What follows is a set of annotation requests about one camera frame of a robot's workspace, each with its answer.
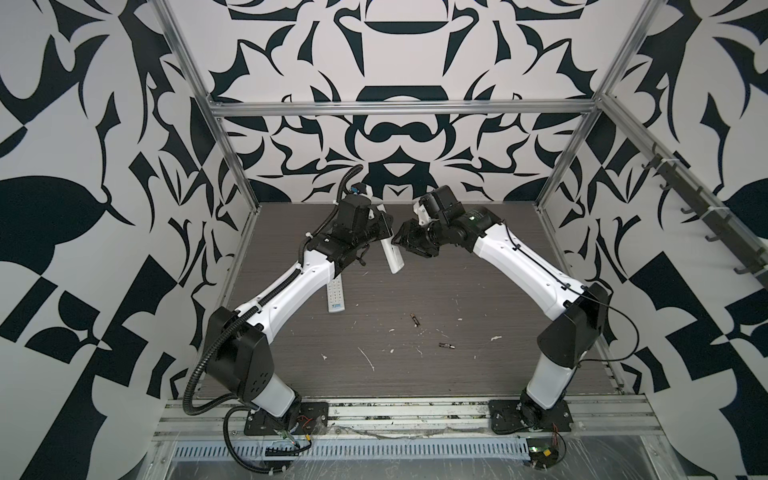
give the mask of black cable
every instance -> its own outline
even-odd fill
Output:
[[[555,433],[558,435],[558,437],[560,437],[560,440],[563,441],[563,455],[560,455],[560,449],[558,449],[558,460],[554,463],[553,467],[562,462],[563,458],[565,458],[565,454],[568,453],[568,447],[565,445],[565,439],[563,438],[563,435],[560,435],[560,432]]]
[[[601,305],[605,305],[609,309],[613,310],[614,312],[618,313],[619,315],[623,316],[625,319],[629,321],[629,323],[632,325],[632,328],[634,328],[634,334],[635,334],[635,341],[634,341],[634,348],[632,349],[632,352],[629,355],[623,356],[620,359],[583,359],[579,361],[579,365],[582,362],[620,362],[622,360],[626,360],[629,357],[633,356],[635,353],[637,353],[637,349],[640,347],[640,330],[637,329],[637,325],[635,322],[630,319],[626,313],[622,312],[621,310],[614,308],[610,305],[607,305],[605,303],[598,302],[597,300],[590,299],[593,302],[600,303]]]
[[[237,463],[239,466],[245,468],[248,472],[253,473],[260,473],[264,475],[269,475],[271,473],[281,473],[285,472],[284,467],[283,470],[275,470],[274,468],[265,468],[265,467],[259,467],[256,465],[251,465],[250,463],[243,460],[237,452],[235,452],[235,448],[232,446],[232,441],[230,440],[230,417],[235,412],[245,412],[250,411],[250,407],[246,406],[235,406],[232,407],[229,412],[224,416],[224,444],[227,446],[227,451],[232,455],[232,459]]]
[[[520,432],[520,431],[522,431],[522,430],[525,430],[525,429],[529,429],[529,428],[531,428],[531,427],[527,427],[527,426],[523,425],[523,426],[522,426],[522,427],[520,427],[519,429],[514,429],[514,430],[501,430],[500,432],[494,432],[494,433],[495,433],[496,435],[511,435],[511,434],[513,434],[513,433],[517,433],[517,432]]]
[[[319,227],[317,227],[310,235],[312,237],[315,237],[318,233],[323,231],[325,227],[328,226],[329,223],[333,220],[333,218],[336,216],[337,213],[339,213],[339,202],[341,202],[342,194],[347,193],[351,194],[352,192],[346,189],[346,184],[349,182],[349,180],[360,173],[362,171],[362,165],[355,165],[354,167],[350,168],[343,177],[341,177],[341,180],[339,181],[339,186],[336,188],[336,202],[333,205],[333,210],[331,210],[331,213],[326,217],[325,220],[320,224]],[[304,250],[306,249],[306,245],[310,242],[311,237],[307,237],[306,240],[302,240],[301,246],[299,247],[299,265],[301,267],[304,266]]]
[[[528,258],[530,261],[532,261],[533,263],[535,263],[536,265],[538,265],[538,267],[539,267],[539,268],[541,268],[543,271],[545,271],[545,272],[549,273],[549,275],[550,275],[552,278],[554,278],[554,279],[555,279],[555,280],[556,280],[558,283],[560,283],[560,285],[561,285],[561,286],[562,286],[564,289],[566,289],[566,290],[570,291],[571,293],[575,293],[576,295],[579,295],[579,296],[583,296],[585,299],[587,299],[587,300],[590,300],[590,301],[592,301],[592,302],[595,302],[595,303],[597,303],[598,305],[606,306],[607,308],[609,308],[609,309],[613,310],[614,312],[618,313],[619,315],[621,315],[622,317],[624,317],[625,319],[627,319],[627,320],[629,321],[629,323],[632,325],[632,328],[634,328],[634,332],[635,332],[635,335],[636,335],[636,337],[635,337],[635,343],[634,343],[634,348],[632,349],[632,352],[631,352],[629,355],[627,355],[627,356],[623,356],[623,357],[621,357],[620,359],[583,359],[583,360],[580,360],[580,361],[579,361],[579,363],[576,365],[576,368],[578,368],[578,367],[581,365],[581,363],[582,363],[582,362],[620,362],[621,360],[626,360],[626,359],[630,358],[631,356],[633,356],[635,353],[637,353],[637,349],[640,347],[640,330],[637,328],[637,324],[636,324],[636,323],[635,323],[635,322],[634,322],[634,321],[633,321],[633,320],[632,320],[632,319],[631,319],[631,318],[630,318],[630,317],[629,317],[629,316],[628,316],[626,313],[622,312],[621,310],[619,310],[619,309],[618,309],[618,308],[616,308],[616,307],[613,307],[613,306],[610,306],[610,305],[608,305],[607,303],[602,303],[601,301],[599,301],[599,300],[596,300],[596,299],[592,298],[591,296],[587,296],[587,295],[584,295],[584,293],[583,293],[583,292],[582,292],[582,293],[579,293],[579,292],[577,292],[576,290],[573,290],[573,289],[571,288],[571,285],[570,285],[570,284],[568,284],[568,283],[565,283],[565,282],[563,282],[562,280],[560,280],[560,279],[558,278],[558,276],[557,276],[557,275],[555,275],[554,273],[552,273],[552,272],[550,272],[548,269],[546,269],[546,268],[545,268],[543,265],[541,265],[541,263],[539,263],[539,262],[538,262],[538,261],[537,261],[537,260],[536,260],[534,257],[531,257],[530,255],[528,255],[528,254],[525,252],[525,250],[523,250],[523,249],[521,248],[521,246],[520,246],[520,245],[518,245],[518,244],[515,244],[515,241],[512,239],[512,236],[511,236],[511,234],[510,234],[510,232],[509,232],[509,227],[507,226],[507,220],[502,220],[502,223],[504,224],[504,228],[505,228],[505,230],[507,230],[507,238],[509,239],[509,243],[511,243],[511,244],[512,244],[512,246],[514,247],[514,250],[515,250],[515,251],[519,251],[520,253],[522,253],[523,255],[525,255],[525,256],[526,256],[526,257],[527,257],[527,258]]]
[[[296,278],[299,277],[301,274],[301,269],[295,269],[285,280],[280,282],[280,285],[276,286],[272,289],[271,292],[269,292],[267,295],[264,296],[264,298],[260,299],[260,303],[262,305],[267,305],[272,298],[274,298],[278,293],[285,290],[287,286],[291,284]],[[184,390],[184,397],[181,400],[181,407],[184,410],[184,413],[187,415],[199,415],[201,413],[205,413],[208,410],[212,409],[215,406],[220,405],[223,402],[226,402],[227,400],[236,399],[237,396],[233,393],[222,395],[219,398],[208,402],[202,406],[194,406],[192,405],[192,397],[194,395],[194,390],[197,388],[197,383],[200,381],[200,377],[203,375],[203,372],[205,371],[206,366],[208,365],[208,362],[210,359],[218,352],[219,348],[226,342],[241,326],[245,324],[248,319],[254,315],[256,315],[259,312],[259,309],[256,307],[251,308],[247,312],[245,312],[243,315],[237,317],[224,331],[208,346],[207,349],[203,352],[203,355],[200,358],[200,361],[197,362],[197,365],[194,367],[194,370],[192,371],[192,374],[190,375],[190,379],[187,381],[187,388]]]
[[[267,447],[265,449],[265,452],[274,452],[274,453],[284,453],[285,455],[298,455],[301,452],[306,452],[307,450],[312,448],[312,440],[307,437],[308,443],[304,445],[303,447],[296,448],[293,450],[281,450],[281,449],[273,449],[271,447]]]
[[[203,372],[205,371],[205,367],[208,365],[208,361],[212,356],[216,354],[216,352],[219,350],[219,348],[226,342],[243,324],[253,315],[255,315],[257,312],[257,308],[254,307],[247,312],[245,312],[242,316],[235,319],[234,322],[232,322],[224,331],[219,335],[209,346],[205,351],[203,352],[203,355],[200,358],[200,361],[197,362],[197,365],[194,367],[194,370],[192,370],[192,374],[190,375],[190,379],[187,381],[187,388],[184,390],[184,397],[181,399],[181,407],[184,410],[184,413],[187,415],[199,415],[201,413],[205,413],[208,410],[212,409],[213,407],[221,404],[222,402],[226,402],[227,400],[235,399],[237,398],[236,395],[233,393],[222,395],[219,398],[208,402],[202,406],[194,406],[192,405],[192,396],[194,395],[194,390],[197,388],[197,383],[200,381],[200,377],[203,375]]]

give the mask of gray wood grain surface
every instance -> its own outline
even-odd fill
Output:
[[[532,204],[489,207],[530,248],[556,264]],[[329,209],[264,204],[229,307],[250,300],[285,272],[296,261],[304,233]],[[410,205],[391,205],[387,211],[395,229],[414,217]],[[304,396],[519,394],[538,361],[536,336],[549,321],[534,301],[461,248],[443,247],[433,259],[403,251],[403,259],[406,266],[392,275],[375,244],[365,256],[367,266],[354,263],[344,270],[344,312],[328,313],[326,289],[317,291],[272,344],[276,373]],[[414,326],[411,313],[421,327]],[[456,348],[440,348],[440,342]],[[568,391],[613,389],[602,365],[587,362]],[[199,398],[223,392],[207,378]]]

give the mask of patterned backdrop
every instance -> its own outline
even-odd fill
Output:
[[[135,478],[248,207],[145,0],[0,2],[3,478]]]
[[[461,201],[535,200],[578,114],[228,118],[260,201],[333,200],[346,170],[387,202],[439,185]]]
[[[221,102],[591,98],[641,0],[171,0]],[[577,114],[230,118],[261,201],[535,200]]]
[[[763,0],[670,0],[616,89],[757,235],[768,238],[768,9]],[[689,475],[768,475],[768,291],[642,165],[605,116],[547,206],[574,274],[602,283],[641,331],[622,362]],[[611,313],[614,356],[634,345]]]
[[[171,0],[218,101],[583,98],[641,0]]]

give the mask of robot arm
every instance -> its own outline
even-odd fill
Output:
[[[602,333],[607,292],[586,287],[528,248],[485,207],[469,212],[449,187],[440,187],[414,204],[417,220],[405,222],[393,243],[422,257],[436,257],[441,245],[464,247],[498,268],[522,288],[552,320],[538,337],[541,355],[521,403],[523,424],[541,423],[544,411],[560,402],[579,361]]]
[[[351,170],[345,178],[354,173]],[[339,189],[346,189],[344,180]],[[371,204],[368,190],[365,184],[353,185],[321,228],[308,234],[299,262],[253,299],[234,311],[218,309],[208,322],[206,350],[228,325],[240,320],[242,326],[207,360],[206,371],[243,404],[271,414],[278,429],[293,424],[299,402],[298,395],[274,374],[269,344],[280,328],[348,265],[356,260],[365,265],[362,257],[371,243],[381,241],[392,273],[403,266],[399,248],[390,241],[392,216],[383,205]]]

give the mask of hook rack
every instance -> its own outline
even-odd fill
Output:
[[[719,198],[709,191],[679,160],[661,158],[656,154],[644,165],[654,168],[666,181],[662,190],[675,190],[688,204],[684,214],[696,214],[714,233],[706,235],[709,242],[723,242],[743,266],[733,269],[739,275],[751,273],[768,290],[768,253],[758,238]]]

